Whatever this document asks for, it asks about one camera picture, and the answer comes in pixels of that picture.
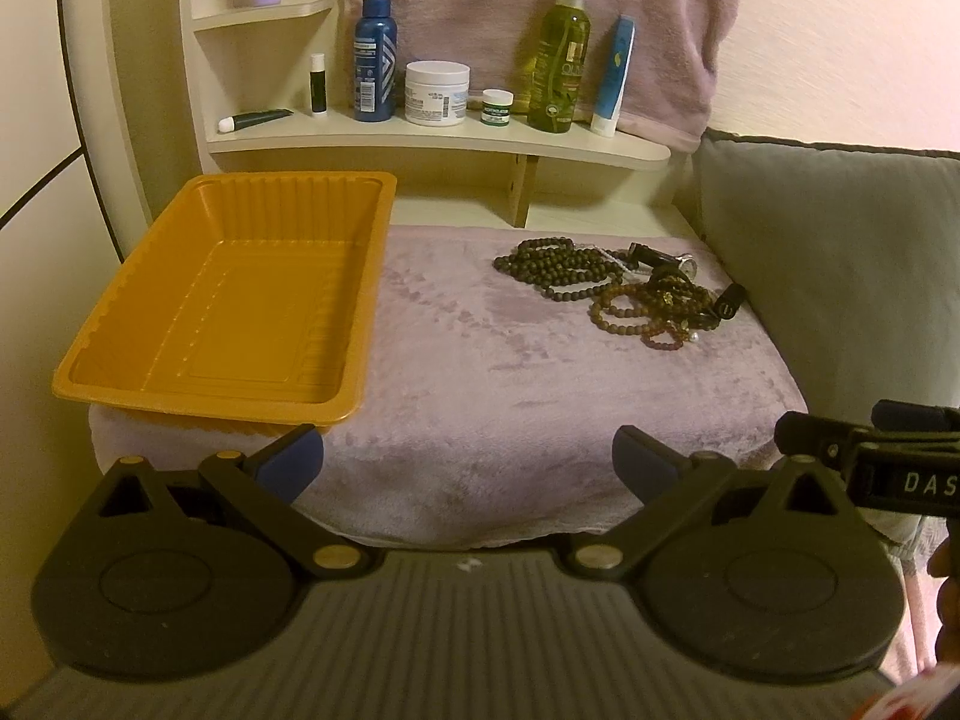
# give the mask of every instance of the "white jar lid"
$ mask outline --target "white jar lid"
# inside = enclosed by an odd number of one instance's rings
[[[509,108],[514,104],[514,93],[508,92],[506,89],[484,89],[483,102]]]
[[[407,65],[407,80],[427,86],[453,86],[470,82],[470,69],[459,62],[411,62]]]

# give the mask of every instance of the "green liquid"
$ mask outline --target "green liquid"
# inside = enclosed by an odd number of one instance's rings
[[[554,5],[541,27],[527,122],[543,132],[567,132],[580,93],[590,20],[579,8]]]

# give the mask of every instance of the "gray cushion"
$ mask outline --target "gray cushion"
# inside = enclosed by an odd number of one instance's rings
[[[813,413],[960,403],[960,155],[708,131],[704,237]]]

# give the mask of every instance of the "white cabinet door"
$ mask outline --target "white cabinet door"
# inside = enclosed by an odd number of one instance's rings
[[[0,0],[0,217],[79,146],[56,0]]]
[[[117,266],[82,157],[0,229],[0,706],[48,665],[32,579],[100,477],[85,405],[50,385]]]

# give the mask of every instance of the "human hand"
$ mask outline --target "human hand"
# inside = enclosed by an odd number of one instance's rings
[[[937,637],[937,659],[960,664],[960,565],[952,564],[949,538],[930,557],[926,571],[932,577],[949,577],[937,595],[937,614],[943,623]]]

